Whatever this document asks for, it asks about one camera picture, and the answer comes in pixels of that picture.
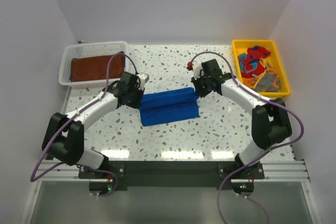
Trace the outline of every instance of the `folded blue cloth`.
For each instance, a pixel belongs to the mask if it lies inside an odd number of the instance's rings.
[[[199,117],[197,99],[193,88],[145,94],[140,106],[142,125],[150,126]]]

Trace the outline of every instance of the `colorful fabric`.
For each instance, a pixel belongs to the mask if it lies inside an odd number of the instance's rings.
[[[271,52],[264,47],[255,46],[247,49],[247,54],[238,56],[239,67],[243,78],[259,76],[265,71],[265,67],[260,64],[260,59],[266,59]]]
[[[259,63],[266,71],[259,77],[244,79],[243,84],[256,92],[279,92],[280,79],[276,70],[266,60],[261,59]]]

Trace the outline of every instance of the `red cap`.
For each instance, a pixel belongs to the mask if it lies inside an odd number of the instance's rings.
[[[192,70],[193,69],[193,63],[192,62],[188,62],[187,69],[188,70]]]

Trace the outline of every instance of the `speckled white tabletop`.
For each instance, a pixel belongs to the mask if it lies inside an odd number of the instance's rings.
[[[215,51],[234,66],[232,47],[225,45],[130,45],[138,71],[150,75],[145,93],[192,87],[186,64],[198,52]],[[204,55],[198,60],[213,59]],[[224,61],[218,59],[224,71]],[[66,111],[92,100],[102,88],[71,89]],[[139,110],[122,106],[102,117],[85,133],[85,146],[110,159],[130,161],[227,161],[251,141],[251,116],[217,93],[198,100],[200,118],[143,127]],[[292,161],[291,147],[277,149],[264,161]]]

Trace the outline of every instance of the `black mounting plate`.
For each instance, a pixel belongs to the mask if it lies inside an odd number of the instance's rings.
[[[233,171],[234,161],[109,161],[111,171],[118,177],[117,190],[132,186],[154,187],[215,187]],[[232,179],[264,179],[261,163],[242,171]],[[104,179],[107,175],[89,170],[79,172],[80,179]],[[223,186],[232,189],[231,180]]]

